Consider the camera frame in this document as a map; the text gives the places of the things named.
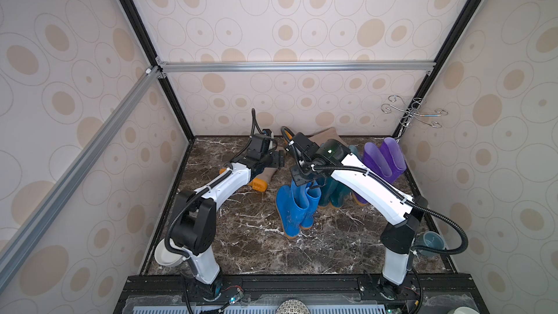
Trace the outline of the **purple boot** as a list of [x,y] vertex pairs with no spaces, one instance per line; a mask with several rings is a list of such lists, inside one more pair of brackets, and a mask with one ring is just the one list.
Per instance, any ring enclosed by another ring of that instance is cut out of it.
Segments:
[[364,145],[364,151],[361,161],[374,173],[386,180],[388,183],[393,183],[393,169],[390,166],[390,157],[387,147],[382,145],[378,147],[373,142],[367,142]]
[[394,138],[385,138],[379,151],[383,178],[388,183],[394,183],[407,170],[402,149]]

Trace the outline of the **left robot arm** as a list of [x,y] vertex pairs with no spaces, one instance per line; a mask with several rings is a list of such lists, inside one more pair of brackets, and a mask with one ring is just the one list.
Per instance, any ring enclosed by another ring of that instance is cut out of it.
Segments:
[[167,234],[155,251],[155,260],[167,267],[186,262],[197,282],[219,284],[221,269],[212,244],[217,232],[217,212],[236,191],[267,168],[284,165],[284,152],[270,132],[252,135],[245,148],[225,164],[212,181],[176,195]]

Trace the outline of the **diagonal aluminium rail left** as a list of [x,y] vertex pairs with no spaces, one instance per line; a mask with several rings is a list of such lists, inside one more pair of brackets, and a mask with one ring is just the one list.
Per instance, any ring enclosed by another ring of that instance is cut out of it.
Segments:
[[68,167],[65,174],[54,184],[45,199],[34,210],[7,245],[1,255],[1,290],[20,270],[33,249],[39,243],[48,228],[55,221],[62,208],[68,203],[77,187],[87,176],[101,154],[116,136],[116,133],[137,107],[151,84],[161,74],[161,67],[151,66],[142,78],[129,91],[124,100],[94,134],[91,141],[76,160]]

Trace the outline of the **grey-green cup right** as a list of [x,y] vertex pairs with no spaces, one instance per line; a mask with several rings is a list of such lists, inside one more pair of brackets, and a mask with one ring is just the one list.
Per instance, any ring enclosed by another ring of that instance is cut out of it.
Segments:
[[[416,247],[427,247],[430,249],[442,250],[446,248],[446,244],[443,241],[442,237],[433,231],[426,231],[417,235],[415,239],[414,245]],[[438,255],[437,252],[433,251],[426,251],[423,249],[416,249],[417,252],[425,257],[436,257]]]

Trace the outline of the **blue boot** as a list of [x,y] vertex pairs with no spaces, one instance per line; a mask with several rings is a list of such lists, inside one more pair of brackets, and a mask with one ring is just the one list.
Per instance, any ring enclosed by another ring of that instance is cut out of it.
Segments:
[[312,228],[315,221],[314,214],[318,209],[318,203],[321,200],[321,195],[321,188],[317,183],[308,183],[305,187],[301,188],[301,196],[306,198],[308,202],[305,218],[300,224],[301,228]]
[[308,203],[300,199],[296,186],[283,185],[276,195],[276,208],[283,231],[288,238],[296,238],[305,219]]

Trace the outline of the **horizontal aluminium rail back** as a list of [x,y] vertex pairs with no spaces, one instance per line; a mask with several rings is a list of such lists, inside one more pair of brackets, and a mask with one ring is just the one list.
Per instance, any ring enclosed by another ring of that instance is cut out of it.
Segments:
[[302,61],[302,62],[162,62],[165,73],[312,72],[312,71],[432,71],[433,60]]

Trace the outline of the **teal boot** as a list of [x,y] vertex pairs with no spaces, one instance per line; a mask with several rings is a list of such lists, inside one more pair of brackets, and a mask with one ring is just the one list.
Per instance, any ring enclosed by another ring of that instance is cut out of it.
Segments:
[[320,177],[318,178],[317,183],[319,189],[321,190],[321,198],[318,202],[318,206],[326,207],[329,204],[333,204],[337,200],[337,181],[331,177]]
[[340,183],[333,178],[331,178],[331,183],[333,185],[333,190],[330,195],[330,202],[333,207],[339,209],[344,205],[345,199],[352,195],[353,191],[345,184]]

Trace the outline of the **white round bowl left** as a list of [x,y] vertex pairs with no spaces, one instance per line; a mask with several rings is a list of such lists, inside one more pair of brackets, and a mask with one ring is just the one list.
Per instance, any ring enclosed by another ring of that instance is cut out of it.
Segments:
[[165,245],[165,240],[161,240],[154,252],[155,261],[163,267],[177,267],[186,261],[186,257],[181,254],[170,252]]

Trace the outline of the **black base frame front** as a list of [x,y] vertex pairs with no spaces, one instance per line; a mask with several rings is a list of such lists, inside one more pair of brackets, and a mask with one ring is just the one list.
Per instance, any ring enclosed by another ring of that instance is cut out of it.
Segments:
[[311,313],[449,313],[467,307],[487,313],[472,276],[411,274],[401,293],[385,299],[376,274],[225,276],[221,295],[208,299],[184,276],[132,276],[115,313],[274,313],[286,300]]

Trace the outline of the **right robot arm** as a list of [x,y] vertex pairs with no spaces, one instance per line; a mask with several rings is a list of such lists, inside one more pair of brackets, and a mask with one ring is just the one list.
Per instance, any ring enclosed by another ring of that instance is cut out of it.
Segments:
[[370,170],[340,141],[327,140],[318,145],[301,132],[294,134],[280,128],[287,151],[296,164],[290,168],[297,186],[330,177],[347,186],[380,212],[388,225],[381,235],[385,259],[382,280],[392,286],[401,285],[411,269],[409,257],[421,221],[423,204],[396,189]]

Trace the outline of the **beige boot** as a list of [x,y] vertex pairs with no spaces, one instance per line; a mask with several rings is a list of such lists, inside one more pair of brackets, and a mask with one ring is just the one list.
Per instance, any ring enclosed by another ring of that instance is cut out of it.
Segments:
[[326,143],[328,140],[337,140],[342,145],[348,147],[346,142],[344,142],[343,139],[341,139],[340,136],[338,136],[336,129],[333,128],[333,127],[330,127],[330,128],[325,129],[321,132],[318,132],[317,134],[315,134],[315,135],[313,135],[309,138],[307,136],[305,136],[304,134],[302,134],[301,140],[293,140],[292,138],[295,136],[295,133],[292,132],[287,126],[282,126],[281,134],[282,135],[286,134],[287,139],[283,140],[283,142],[279,145],[279,148],[283,148],[283,149],[286,149],[286,150],[289,149],[289,143],[290,142],[294,142],[295,145],[301,145],[302,148],[305,149],[308,146],[312,147],[314,145],[316,145],[319,148],[319,147],[321,147],[321,145]]
[[255,190],[264,192],[276,171],[275,168],[265,168],[262,173],[253,177],[252,170],[246,165],[233,163],[232,167],[220,170],[219,178],[223,178],[223,181],[219,182],[215,188],[219,193],[233,194],[238,189],[248,185]]

